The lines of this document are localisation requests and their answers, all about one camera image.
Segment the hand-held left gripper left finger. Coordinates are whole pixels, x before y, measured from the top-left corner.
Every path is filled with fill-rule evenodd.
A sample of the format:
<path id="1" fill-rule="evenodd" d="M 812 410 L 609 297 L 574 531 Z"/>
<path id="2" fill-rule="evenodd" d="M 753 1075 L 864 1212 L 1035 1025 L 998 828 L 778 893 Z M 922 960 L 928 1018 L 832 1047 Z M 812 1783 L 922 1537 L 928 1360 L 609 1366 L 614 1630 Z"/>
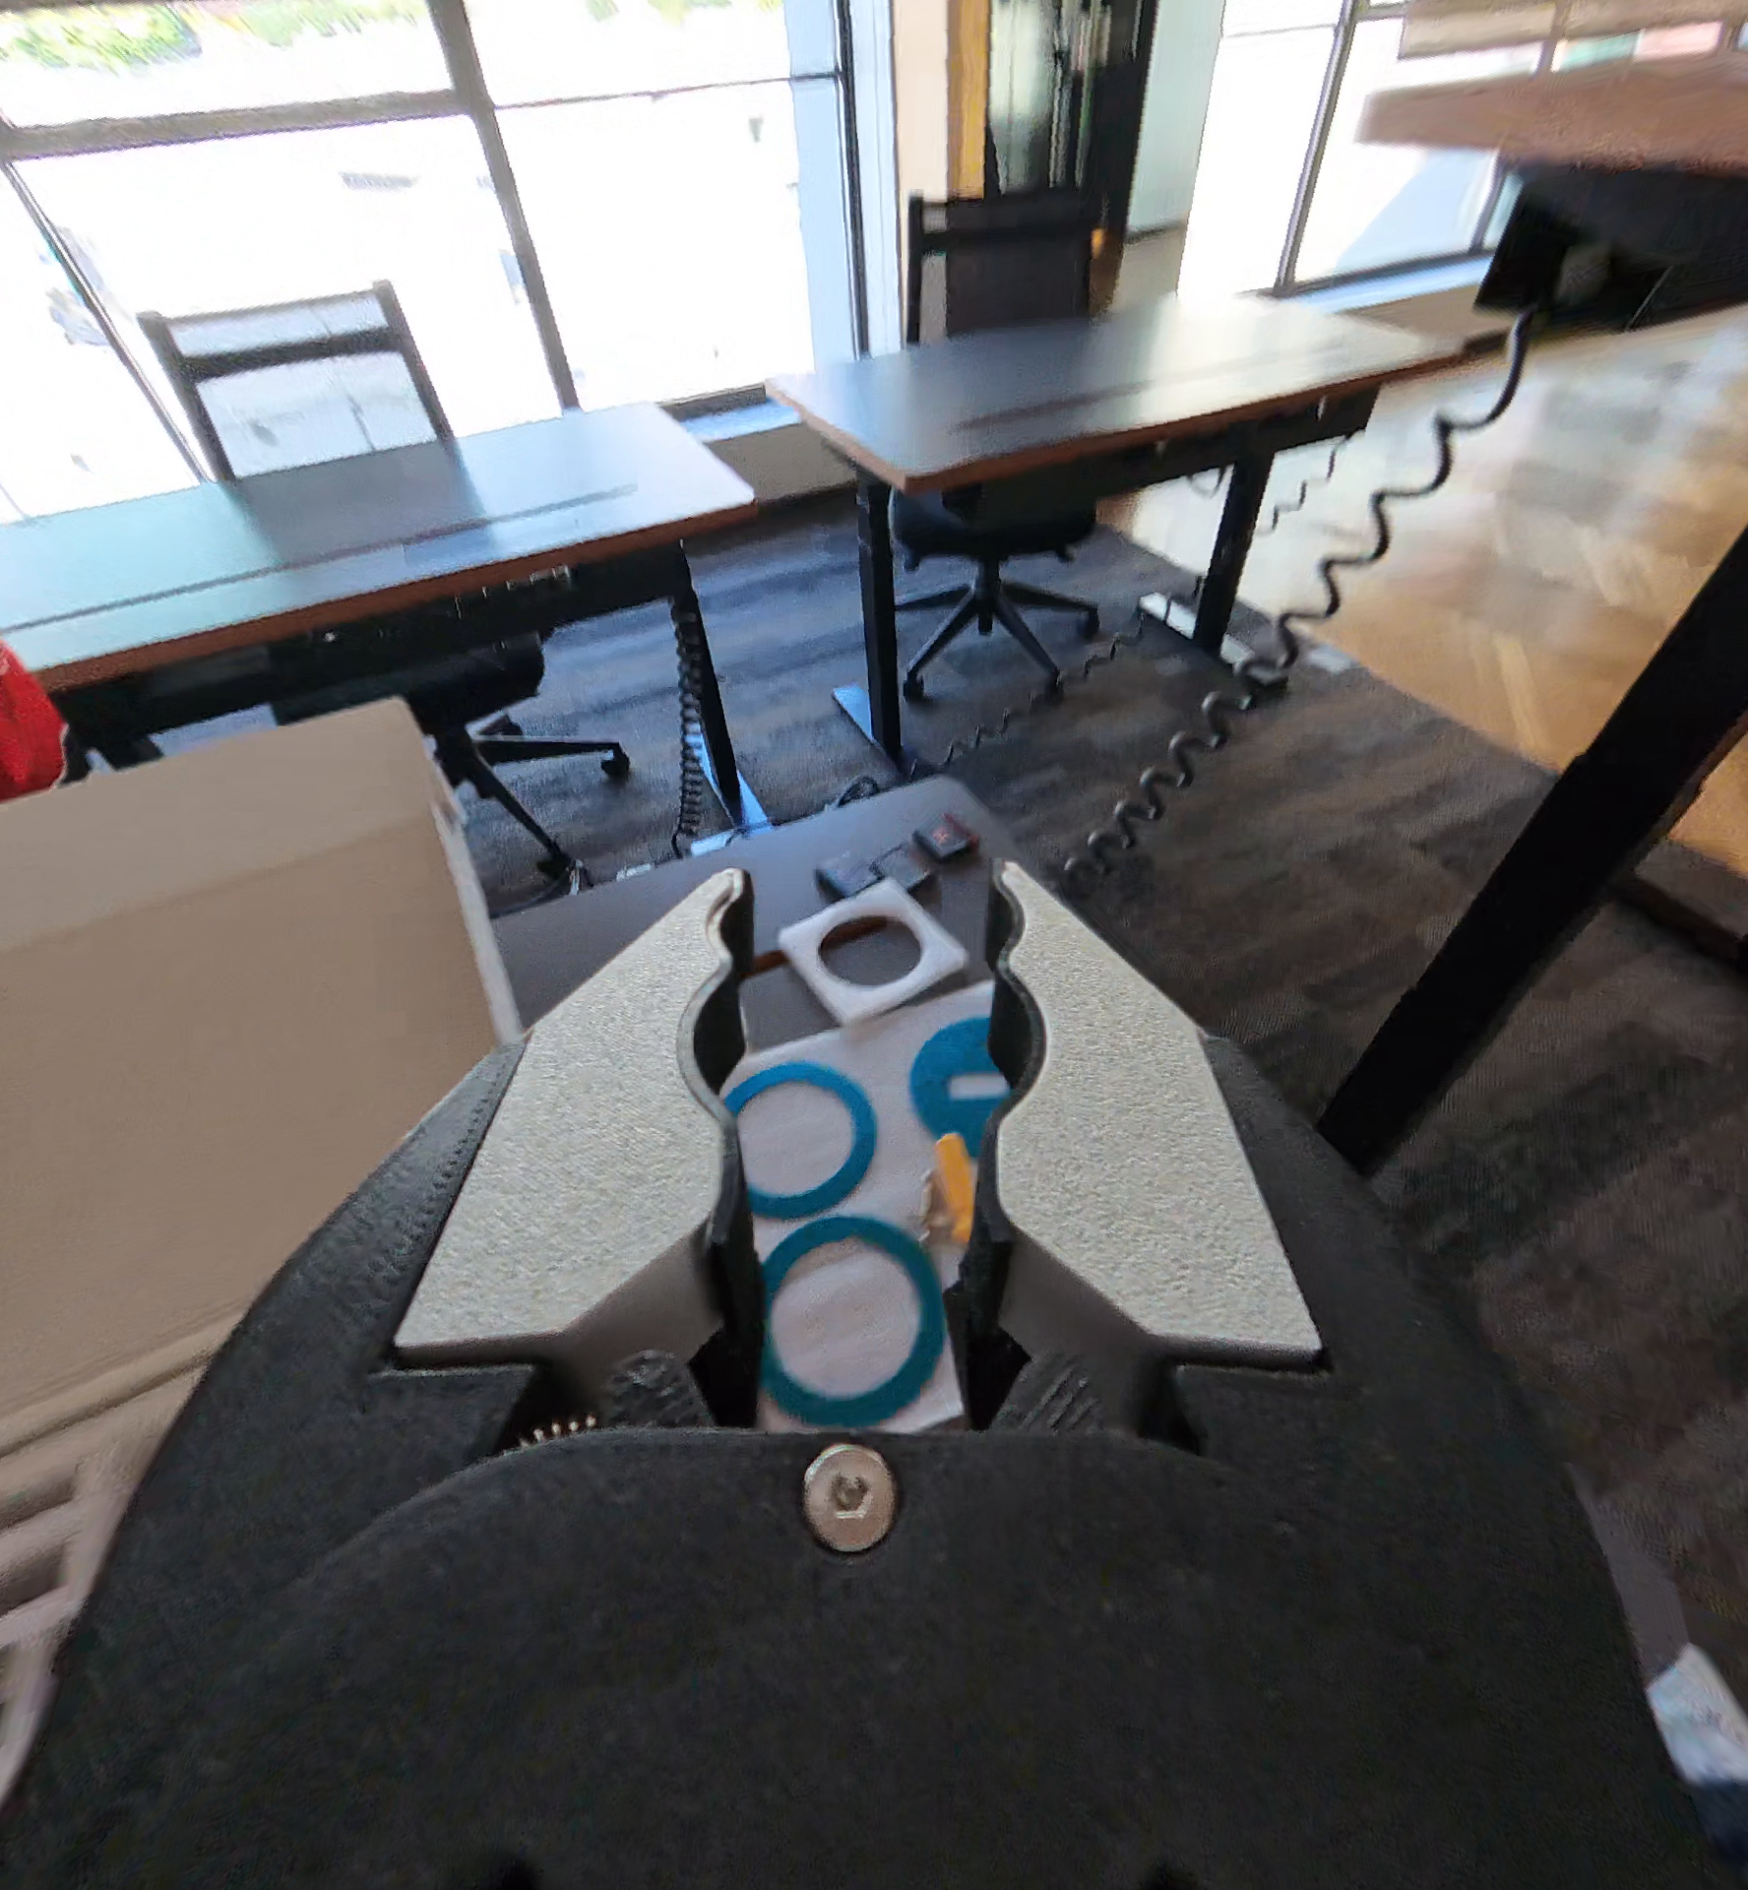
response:
<path id="1" fill-rule="evenodd" d="M 763 1285 L 719 1083 L 743 1056 L 747 871 L 712 871 L 531 1029 L 395 1328 L 418 1366 L 538 1364 L 595 1402 L 637 1350 L 753 1426 Z"/>

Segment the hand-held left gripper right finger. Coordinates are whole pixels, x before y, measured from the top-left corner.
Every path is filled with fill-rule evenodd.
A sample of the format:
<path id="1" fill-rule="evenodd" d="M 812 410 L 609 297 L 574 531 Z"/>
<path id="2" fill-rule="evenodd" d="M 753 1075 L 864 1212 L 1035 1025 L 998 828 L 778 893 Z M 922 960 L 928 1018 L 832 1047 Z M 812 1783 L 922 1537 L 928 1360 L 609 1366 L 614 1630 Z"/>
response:
<path id="1" fill-rule="evenodd" d="M 1025 863 L 990 875 L 990 1056 L 961 1250 L 973 1431 L 1035 1402 L 1163 1431 L 1179 1366 L 1317 1376 L 1327 1342 L 1220 1095 L 1205 1029 Z"/>

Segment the orange white cardboard box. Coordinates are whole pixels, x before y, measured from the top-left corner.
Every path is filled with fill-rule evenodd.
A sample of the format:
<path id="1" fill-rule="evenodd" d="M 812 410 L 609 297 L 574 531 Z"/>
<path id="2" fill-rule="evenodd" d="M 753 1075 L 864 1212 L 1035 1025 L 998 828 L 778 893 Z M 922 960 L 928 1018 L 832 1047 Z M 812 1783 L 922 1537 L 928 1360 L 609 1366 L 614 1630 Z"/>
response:
<path id="1" fill-rule="evenodd" d="M 197 1366 L 510 1038 L 401 701 L 0 801 L 0 1800 Z"/>

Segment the large grid window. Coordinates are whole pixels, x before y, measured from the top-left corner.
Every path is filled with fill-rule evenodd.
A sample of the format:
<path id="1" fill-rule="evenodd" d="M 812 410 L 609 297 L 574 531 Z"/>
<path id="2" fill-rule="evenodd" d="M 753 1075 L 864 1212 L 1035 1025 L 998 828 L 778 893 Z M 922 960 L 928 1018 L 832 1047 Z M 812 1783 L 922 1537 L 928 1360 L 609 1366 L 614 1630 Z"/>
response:
<path id="1" fill-rule="evenodd" d="M 0 5 L 0 522 L 213 477 L 141 318 L 388 284 L 453 434 L 860 334 L 836 5 Z"/>

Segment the dark desk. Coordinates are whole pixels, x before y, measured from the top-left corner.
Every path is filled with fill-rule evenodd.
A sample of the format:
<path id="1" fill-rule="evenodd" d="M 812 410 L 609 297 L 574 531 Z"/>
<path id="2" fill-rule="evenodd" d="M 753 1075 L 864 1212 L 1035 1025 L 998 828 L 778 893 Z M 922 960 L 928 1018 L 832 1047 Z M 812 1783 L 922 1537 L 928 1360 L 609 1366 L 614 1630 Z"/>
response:
<path id="1" fill-rule="evenodd" d="M 979 833 L 979 851 L 939 863 L 932 889 L 910 893 L 968 951 L 973 963 L 932 992 L 943 995 L 990 975 L 990 875 L 994 861 L 1022 861 L 1022 833 L 979 801 L 968 787 L 892 787 L 844 811 L 806 814 L 791 828 L 725 843 L 700 861 L 655 863 L 619 875 L 609 889 L 553 900 L 538 907 L 515 907 L 496 924 L 510 992 L 519 1018 L 546 1018 L 568 992 L 576 992 L 609 951 L 619 951 L 649 920 L 658 920 L 680 893 L 694 893 L 714 863 L 747 871 L 753 889 L 753 967 L 736 985 L 743 1008 L 743 1056 L 812 1029 L 832 1029 L 836 1018 L 812 995 L 812 985 L 778 951 L 778 930 L 832 907 L 818 889 L 818 863 L 852 851 L 876 861 L 892 843 L 910 843 L 932 814 L 957 814 Z"/>

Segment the dark frame chair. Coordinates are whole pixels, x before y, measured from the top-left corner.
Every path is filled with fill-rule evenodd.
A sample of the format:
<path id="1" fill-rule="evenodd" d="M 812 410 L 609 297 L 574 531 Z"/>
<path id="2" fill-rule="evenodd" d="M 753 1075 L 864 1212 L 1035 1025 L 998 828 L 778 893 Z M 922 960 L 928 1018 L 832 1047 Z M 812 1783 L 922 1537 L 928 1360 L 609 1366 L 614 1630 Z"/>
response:
<path id="1" fill-rule="evenodd" d="M 1081 319 L 1095 297 L 1095 199 L 904 199 L 904 344 Z"/>
<path id="2" fill-rule="evenodd" d="M 395 284 L 133 319 L 217 481 L 453 440 Z"/>

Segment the white foam sheet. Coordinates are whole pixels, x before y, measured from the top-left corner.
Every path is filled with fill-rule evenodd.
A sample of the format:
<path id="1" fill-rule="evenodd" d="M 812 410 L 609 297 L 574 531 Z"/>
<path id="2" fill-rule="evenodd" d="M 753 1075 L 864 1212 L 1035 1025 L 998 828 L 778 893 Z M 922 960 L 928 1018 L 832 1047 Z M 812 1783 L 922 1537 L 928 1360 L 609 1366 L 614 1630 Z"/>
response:
<path id="1" fill-rule="evenodd" d="M 762 1431 L 968 1431 L 943 1315 L 968 1244 L 915 1234 L 932 1136 L 910 1109 L 910 1056 L 968 1012 L 994 1012 L 994 978 L 762 1047 L 725 1083 L 763 1261 Z"/>

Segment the wooden-edged grey desk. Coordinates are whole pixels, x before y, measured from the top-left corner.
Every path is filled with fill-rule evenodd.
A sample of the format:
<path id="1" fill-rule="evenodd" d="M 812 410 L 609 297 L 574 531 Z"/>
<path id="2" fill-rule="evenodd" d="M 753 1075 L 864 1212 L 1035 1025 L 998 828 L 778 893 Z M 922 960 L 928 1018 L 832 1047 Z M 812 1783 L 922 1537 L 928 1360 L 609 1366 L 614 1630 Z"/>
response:
<path id="1" fill-rule="evenodd" d="M 637 601 L 674 610 L 677 833 L 763 819 L 700 621 L 686 539 L 747 481 L 658 406 L 568 410 L 0 528 L 0 635 L 108 762 L 156 737 Z"/>

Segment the white foam frame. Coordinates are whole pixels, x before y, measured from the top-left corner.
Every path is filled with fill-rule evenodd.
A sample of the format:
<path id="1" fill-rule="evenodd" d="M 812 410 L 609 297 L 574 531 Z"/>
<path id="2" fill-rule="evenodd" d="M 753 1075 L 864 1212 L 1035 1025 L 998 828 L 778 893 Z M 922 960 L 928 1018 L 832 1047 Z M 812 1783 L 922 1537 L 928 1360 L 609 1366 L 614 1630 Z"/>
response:
<path id="1" fill-rule="evenodd" d="M 836 935 L 860 920 L 900 924 L 915 942 L 915 963 L 882 985 L 832 975 L 821 963 L 821 946 L 828 946 L 828 935 Z M 910 995 L 932 992 L 939 978 L 949 978 L 973 963 L 973 951 L 900 883 L 870 883 L 864 893 L 852 893 L 832 907 L 818 907 L 800 924 L 782 924 L 778 946 L 782 946 L 787 967 L 812 985 L 812 995 L 836 1025 L 882 1018 L 882 1012 L 904 1008 Z"/>

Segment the black office chair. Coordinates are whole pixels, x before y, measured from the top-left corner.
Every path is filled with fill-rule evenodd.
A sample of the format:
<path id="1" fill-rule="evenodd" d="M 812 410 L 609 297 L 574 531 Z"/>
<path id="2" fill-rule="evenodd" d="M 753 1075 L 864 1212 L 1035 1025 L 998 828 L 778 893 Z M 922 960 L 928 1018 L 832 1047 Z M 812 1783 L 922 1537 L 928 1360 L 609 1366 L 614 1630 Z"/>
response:
<path id="1" fill-rule="evenodd" d="M 629 750 L 609 737 L 529 737 L 510 709 L 538 698 L 546 685 L 546 640 L 510 635 L 496 649 L 443 655 L 395 676 L 356 676 L 303 690 L 276 690 L 274 720 L 302 725 L 338 709 L 361 709 L 378 698 L 403 698 L 412 720 L 432 741 L 432 761 L 452 787 L 470 787 L 482 801 L 497 801 L 531 843 L 538 871 L 576 893 L 586 871 L 538 828 L 538 814 L 497 781 L 496 762 L 531 761 L 580 761 L 595 752 L 609 781 L 630 772 Z"/>
<path id="2" fill-rule="evenodd" d="M 1004 577 L 1009 558 L 1076 558 L 1076 540 L 1095 539 L 1095 511 L 973 522 L 943 492 L 887 492 L 887 539 L 904 573 L 915 573 L 922 558 L 973 566 L 973 580 L 961 590 L 943 586 L 892 601 L 900 613 L 957 601 L 949 621 L 910 658 L 900 680 L 904 698 L 928 698 L 928 669 L 943 649 L 957 649 L 961 630 L 1009 630 L 1009 640 L 1025 649 L 1025 658 L 1044 669 L 1048 690 L 1060 690 L 1060 664 L 1025 628 L 1025 601 L 1072 613 L 1081 640 L 1100 635 L 1100 601 Z"/>

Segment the person's white shirt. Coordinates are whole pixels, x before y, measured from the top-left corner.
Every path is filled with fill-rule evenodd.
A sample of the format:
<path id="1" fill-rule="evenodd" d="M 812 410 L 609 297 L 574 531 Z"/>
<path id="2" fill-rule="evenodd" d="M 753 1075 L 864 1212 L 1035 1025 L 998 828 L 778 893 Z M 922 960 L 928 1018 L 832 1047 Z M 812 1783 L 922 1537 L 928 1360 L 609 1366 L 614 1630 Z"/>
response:
<path id="1" fill-rule="evenodd" d="M 1689 1642 L 1645 1693 L 1679 1783 L 1748 1788 L 1748 1713 L 1703 1645 Z"/>

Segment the large blue slotted disc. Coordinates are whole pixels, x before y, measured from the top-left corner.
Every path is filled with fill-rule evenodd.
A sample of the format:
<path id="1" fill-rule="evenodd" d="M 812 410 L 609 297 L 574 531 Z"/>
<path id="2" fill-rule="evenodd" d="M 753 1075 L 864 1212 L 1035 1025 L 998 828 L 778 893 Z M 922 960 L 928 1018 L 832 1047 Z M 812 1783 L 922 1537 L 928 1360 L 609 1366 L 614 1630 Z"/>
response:
<path id="1" fill-rule="evenodd" d="M 957 1136 L 968 1157 L 981 1157 L 981 1136 L 1004 1109 L 1009 1083 L 990 1054 L 990 1012 L 939 1025 L 910 1056 L 910 1109 L 932 1140 Z"/>

